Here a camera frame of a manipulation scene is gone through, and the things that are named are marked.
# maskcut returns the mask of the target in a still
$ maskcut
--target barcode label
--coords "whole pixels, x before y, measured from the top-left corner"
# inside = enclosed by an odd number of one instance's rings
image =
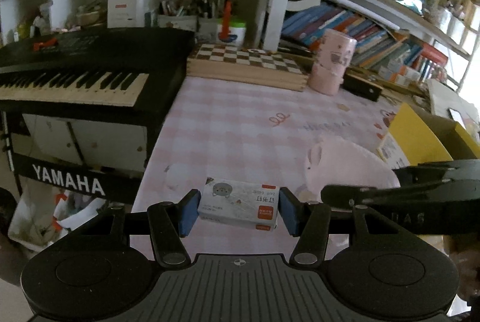
[[[387,132],[385,137],[380,142],[380,145],[378,146],[378,153],[383,161],[392,169],[410,166],[410,162],[400,148],[400,145],[389,132]]]

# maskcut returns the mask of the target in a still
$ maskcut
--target pink cup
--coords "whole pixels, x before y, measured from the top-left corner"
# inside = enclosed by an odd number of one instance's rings
[[[320,93],[334,96],[343,83],[343,74],[352,60],[357,40],[344,33],[325,30],[308,80],[308,85]]]

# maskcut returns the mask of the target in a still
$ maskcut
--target black electronic keyboard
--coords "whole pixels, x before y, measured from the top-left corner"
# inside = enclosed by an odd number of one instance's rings
[[[185,77],[193,32],[119,28],[23,40],[0,49],[0,110],[158,125]]]

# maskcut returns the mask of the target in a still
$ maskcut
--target red label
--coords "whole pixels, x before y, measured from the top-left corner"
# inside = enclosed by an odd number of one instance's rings
[[[264,224],[257,224],[255,228],[257,230],[270,231],[270,226],[265,226]]]
[[[258,207],[258,219],[272,220],[273,219],[273,207],[260,206]]]

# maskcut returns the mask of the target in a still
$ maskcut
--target tablecloth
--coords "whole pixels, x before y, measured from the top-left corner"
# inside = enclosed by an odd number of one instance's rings
[[[308,148],[324,133],[339,135],[375,151],[398,105],[375,103],[340,90],[333,97],[252,84],[187,77],[165,119],[143,176],[133,211],[159,201],[178,202],[200,191],[207,177],[273,184],[298,194],[306,189]],[[284,253],[297,239],[281,218],[273,232],[197,220],[183,243],[196,253]],[[345,237],[331,236],[327,258]],[[148,236],[131,245],[153,259]]]

